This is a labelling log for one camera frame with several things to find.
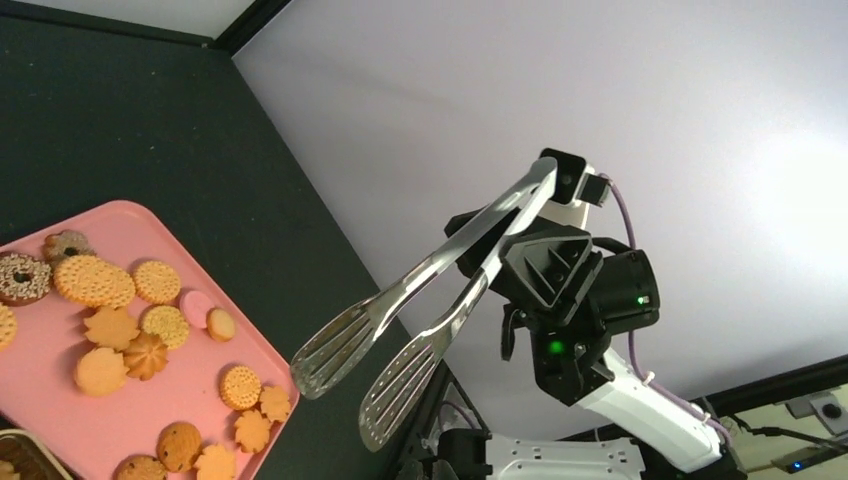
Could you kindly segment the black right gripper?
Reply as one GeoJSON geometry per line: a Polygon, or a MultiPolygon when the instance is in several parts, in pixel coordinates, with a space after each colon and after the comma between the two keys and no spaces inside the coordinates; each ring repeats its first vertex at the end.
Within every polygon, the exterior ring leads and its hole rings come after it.
{"type": "Polygon", "coordinates": [[[511,359],[516,332],[525,328],[536,385],[550,397],[572,406],[611,382],[615,376],[603,355],[612,338],[659,320],[656,277],[642,250],[574,226],[534,220],[556,189],[557,170],[552,157],[535,161],[528,173],[400,279],[349,306],[315,333],[291,361],[301,395],[319,398],[345,378],[405,304],[523,200],[527,204],[452,306],[374,381],[359,410],[363,444],[377,452],[396,433],[494,279],[490,291],[507,301],[500,328],[503,360],[511,359]]]}

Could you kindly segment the gold cookie tin box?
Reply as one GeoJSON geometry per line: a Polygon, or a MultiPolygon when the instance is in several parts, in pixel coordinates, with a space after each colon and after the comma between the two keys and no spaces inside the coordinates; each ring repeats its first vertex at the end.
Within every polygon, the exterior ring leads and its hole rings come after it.
{"type": "Polygon", "coordinates": [[[66,479],[73,476],[62,463],[29,432],[1,431],[2,479],[66,479]]]}

